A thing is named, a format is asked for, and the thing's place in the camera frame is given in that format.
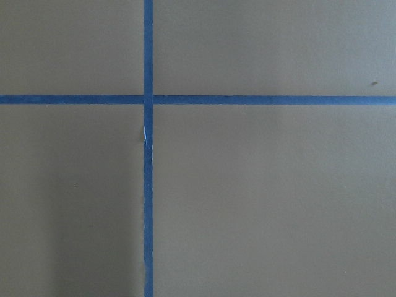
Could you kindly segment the vertical blue tape line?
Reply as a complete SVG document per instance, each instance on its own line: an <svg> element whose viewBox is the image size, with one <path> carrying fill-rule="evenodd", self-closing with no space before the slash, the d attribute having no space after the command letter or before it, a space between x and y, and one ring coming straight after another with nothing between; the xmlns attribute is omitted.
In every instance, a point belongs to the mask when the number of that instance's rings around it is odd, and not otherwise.
<svg viewBox="0 0 396 297"><path fill-rule="evenodd" d="M144 296L153 297L153 0L144 1Z"/></svg>

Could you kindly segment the horizontal blue tape line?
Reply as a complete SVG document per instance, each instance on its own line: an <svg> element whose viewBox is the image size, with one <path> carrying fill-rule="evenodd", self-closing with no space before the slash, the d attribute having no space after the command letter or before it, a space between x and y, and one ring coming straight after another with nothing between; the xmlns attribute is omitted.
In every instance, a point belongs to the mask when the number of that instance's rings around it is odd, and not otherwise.
<svg viewBox="0 0 396 297"><path fill-rule="evenodd" d="M1 95L4 105L394 105L394 96Z"/></svg>

